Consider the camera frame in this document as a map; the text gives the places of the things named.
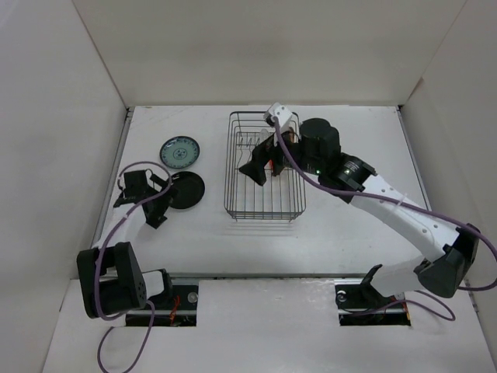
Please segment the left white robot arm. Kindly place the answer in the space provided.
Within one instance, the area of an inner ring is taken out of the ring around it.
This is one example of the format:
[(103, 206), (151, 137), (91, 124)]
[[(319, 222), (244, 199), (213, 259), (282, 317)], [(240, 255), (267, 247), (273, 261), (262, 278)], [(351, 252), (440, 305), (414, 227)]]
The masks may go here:
[(77, 255), (86, 314), (91, 319), (143, 309), (147, 302), (163, 309), (173, 301), (172, 281), (164, 269), (143, 272), (134, 241), (145, 226), (157, 229), (176, 196), (168, 183), (145, 170), (124, 173), (113, 205), (113, 220), (99, 241)]

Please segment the clear glass plate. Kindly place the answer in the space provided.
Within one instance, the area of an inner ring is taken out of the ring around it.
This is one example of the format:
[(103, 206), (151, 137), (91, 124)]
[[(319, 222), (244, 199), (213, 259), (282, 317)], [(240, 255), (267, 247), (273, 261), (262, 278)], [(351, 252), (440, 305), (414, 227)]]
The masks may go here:
[(255, 134), (254, 145), (258, 146), (268, 140), (273, 133), (269, 132), (267, 129), (263, 128), (258, 133)]

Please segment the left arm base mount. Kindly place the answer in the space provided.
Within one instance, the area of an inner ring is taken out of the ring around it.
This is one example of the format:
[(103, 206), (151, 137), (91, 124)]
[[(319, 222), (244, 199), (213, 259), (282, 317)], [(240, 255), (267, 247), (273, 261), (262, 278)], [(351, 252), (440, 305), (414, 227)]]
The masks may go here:
[(199, 281), (192, 278), (173, 278), (172, 296), (164, 299), (157, 295), (151, 301), (155, 305), (153, 326), (196, 326)]

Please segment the cream patterned plate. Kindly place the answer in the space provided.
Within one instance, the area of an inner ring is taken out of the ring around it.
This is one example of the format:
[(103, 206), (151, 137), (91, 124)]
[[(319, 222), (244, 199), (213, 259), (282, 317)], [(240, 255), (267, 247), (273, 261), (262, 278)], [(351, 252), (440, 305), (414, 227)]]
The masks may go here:
[(285, 140), (285, 142), (288, 142), (290, 144), (297, 144), (300, 140), (298, 134), (292, 127), (288, 127), (288, 129), (283, 133), (283, 139)]

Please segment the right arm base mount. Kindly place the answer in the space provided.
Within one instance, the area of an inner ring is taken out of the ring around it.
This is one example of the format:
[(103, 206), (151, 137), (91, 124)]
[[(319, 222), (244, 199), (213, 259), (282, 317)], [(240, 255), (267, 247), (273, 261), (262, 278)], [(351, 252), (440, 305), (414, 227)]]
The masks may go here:
[(410, 316), (401, 295), (384, 297), (370, 285), (357, 282), (335, 284), (335, 303), (340, 326), (410, 326)]

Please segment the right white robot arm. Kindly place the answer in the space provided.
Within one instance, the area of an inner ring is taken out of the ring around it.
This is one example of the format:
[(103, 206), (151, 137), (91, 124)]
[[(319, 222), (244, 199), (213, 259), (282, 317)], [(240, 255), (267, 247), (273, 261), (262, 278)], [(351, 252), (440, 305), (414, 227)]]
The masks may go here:
[(316, 175), (321, 186), (343, 191), (345, 203), (373, 215), (421, 253), (413, 260), (371, 268), (359, 286), (363, 303), (375, 306), (389, 296), (422, 289), (442, 298), (454, 296), (478, 250), (472, 225), (462, 229), (419, 213), (414, 203), (398, 205), (402, 195), (372, 166), (343, 152), (339, 132), (327, 120), (305, 120), (299, 134), (288, 129), (282, 137), (283, 144), (272, 134), (257, 145), (240, 172), (260, 186), (266, 183), (268, 164), (275, 176), (286, 167)]

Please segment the black plate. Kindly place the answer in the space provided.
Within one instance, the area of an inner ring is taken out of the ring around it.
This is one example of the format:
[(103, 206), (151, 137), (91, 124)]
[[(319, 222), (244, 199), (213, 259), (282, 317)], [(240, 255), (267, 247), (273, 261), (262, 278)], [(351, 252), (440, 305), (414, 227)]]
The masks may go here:
[(172, 175), (172, 189), (176, 195), (172, 198), (170, 207), (186, 210), (197, 205), (205, 194), (205, 183), (200, 175), (182, 171)]

